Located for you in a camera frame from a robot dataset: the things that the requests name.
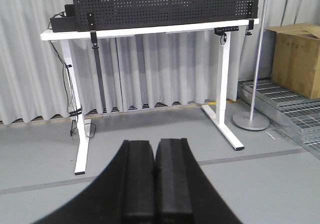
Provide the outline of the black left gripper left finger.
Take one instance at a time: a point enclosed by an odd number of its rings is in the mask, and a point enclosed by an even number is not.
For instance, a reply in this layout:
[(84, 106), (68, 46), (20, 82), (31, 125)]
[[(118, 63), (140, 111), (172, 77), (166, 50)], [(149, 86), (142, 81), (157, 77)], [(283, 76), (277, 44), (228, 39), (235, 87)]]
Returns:
[(154, 223), (154, 155), (148, 141), (123, 141), (107, 167), (38, 224)]

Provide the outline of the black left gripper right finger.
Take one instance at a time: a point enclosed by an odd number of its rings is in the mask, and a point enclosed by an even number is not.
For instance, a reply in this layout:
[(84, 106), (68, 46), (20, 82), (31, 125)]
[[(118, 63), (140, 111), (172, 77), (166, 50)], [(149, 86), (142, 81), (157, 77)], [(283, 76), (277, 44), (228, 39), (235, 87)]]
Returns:
[(158, 224), (240, 224), (197, 163), (186, 138), (161, 139), (155, 157)]

